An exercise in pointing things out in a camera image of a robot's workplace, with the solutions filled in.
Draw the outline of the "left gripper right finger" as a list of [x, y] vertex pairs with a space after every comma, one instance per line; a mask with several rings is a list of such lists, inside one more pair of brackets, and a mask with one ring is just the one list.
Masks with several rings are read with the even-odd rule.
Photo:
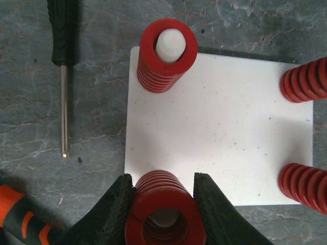
[[193, 196], [199, 205], [206, 244], [272, 244], [238, 213], [209, 174], [195, 173]]

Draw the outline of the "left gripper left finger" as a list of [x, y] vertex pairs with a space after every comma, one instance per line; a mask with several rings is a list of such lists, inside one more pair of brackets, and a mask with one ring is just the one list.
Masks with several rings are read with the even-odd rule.
[[94, 207], [55, 244], [125, 244], [125, 222], [135, 195], [132, 176], [119, 176]]

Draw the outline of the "white peg base plate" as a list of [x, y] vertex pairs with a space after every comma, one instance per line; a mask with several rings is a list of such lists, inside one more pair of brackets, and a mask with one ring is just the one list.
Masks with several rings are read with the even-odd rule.
[[279, 89], [294, 64], [198, 54], [167, 92], [146, 91], [130, 53], [125, 172], [136, 182], [155, 169], [193, 191], [207, 173], [235, 206], [292, 205], [277, 184], [289, 163], [313, 164], [313, 103]]

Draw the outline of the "large red spring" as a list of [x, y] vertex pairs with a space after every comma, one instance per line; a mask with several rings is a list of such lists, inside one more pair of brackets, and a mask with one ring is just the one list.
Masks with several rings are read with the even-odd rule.
[[326, 99], [326, 57], [286, 71], [279, 88], [292, 103]]
[[188, 26], [175, 19], [159, 19], [141, 36], [138, 81], [149, 92], [166, 92], [192, 67], [197, 53], [197, 40]]

